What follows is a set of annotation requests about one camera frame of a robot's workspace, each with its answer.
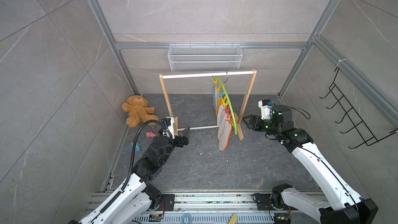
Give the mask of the grey striped insole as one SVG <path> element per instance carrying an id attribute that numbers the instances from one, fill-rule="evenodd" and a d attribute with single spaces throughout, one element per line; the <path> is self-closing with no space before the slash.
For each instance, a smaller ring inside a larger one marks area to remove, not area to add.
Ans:
<path id="1" fill-rule="evenodd" d="M 221 140 L 221 136 L 222 136 L 222 134 L 224 132 L 225 125 L 229 124 L 229 119 L 230 118 L 228 117 L 228 114 L 226 114 L 223 117 L 222 124 L 221 124 L 221 126 L 219 127 L 219 130 L 218 130 L 218 140 Z"/>

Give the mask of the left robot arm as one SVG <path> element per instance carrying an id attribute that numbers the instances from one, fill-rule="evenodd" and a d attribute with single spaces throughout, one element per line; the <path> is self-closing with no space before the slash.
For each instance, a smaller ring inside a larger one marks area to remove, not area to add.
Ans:
<path id="1" fill-rule="evenodd" d="M 134 161 L 136 152 L 132 151 L 123 183 L 90 214 L 80 221 L 71 220 L 71 224 L 129 224 L 143 212 L 164 206 L 161 192 L 151 182 L 161 173 L 174 149 L 189 144 L 190 127 L 185 128 L 180 135 L 175 135 L 174 118 L 148 120 L 138 129 L 133 147 L 144 127 L 151 123 L 161 127 L 160 135 L 152 140 L 137 162 Z"/>

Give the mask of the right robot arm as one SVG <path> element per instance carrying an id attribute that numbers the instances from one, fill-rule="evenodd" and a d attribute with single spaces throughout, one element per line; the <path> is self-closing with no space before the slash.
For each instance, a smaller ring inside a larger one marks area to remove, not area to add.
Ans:
<path id="1" fill-rule="evenodd" d="M 292 207 L 321 224 L 370 224 L 378 206 L 364 199 L 335 171 L 322 155 L 314 140 L 303 129 L 294 126 L 293 107 L 275 105 L 265 99 L 258 102 L 261 115 L 242 117 L 247 128 L 263 132 L 281 143 L 308 170 L 318 184 L 325 201 L 299 192 L 289 184 L 272 189 L 271 207 L 282 210 Z"/>

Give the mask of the red orange-edged insole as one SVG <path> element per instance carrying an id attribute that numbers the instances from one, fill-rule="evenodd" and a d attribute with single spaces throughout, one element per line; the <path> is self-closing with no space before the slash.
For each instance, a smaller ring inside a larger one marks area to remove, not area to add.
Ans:
<path id="1" fill-rule="evenodd" d="M 229 121 L 226 121 L 222 130 L 222 133 L 220 134 L 219 137 L 219 150 L 220 151 L 225 151 L 228 147 L 229 144 L 229 139 L 231 136 L 231 132 L 233 130 L 233 127 Z"/>

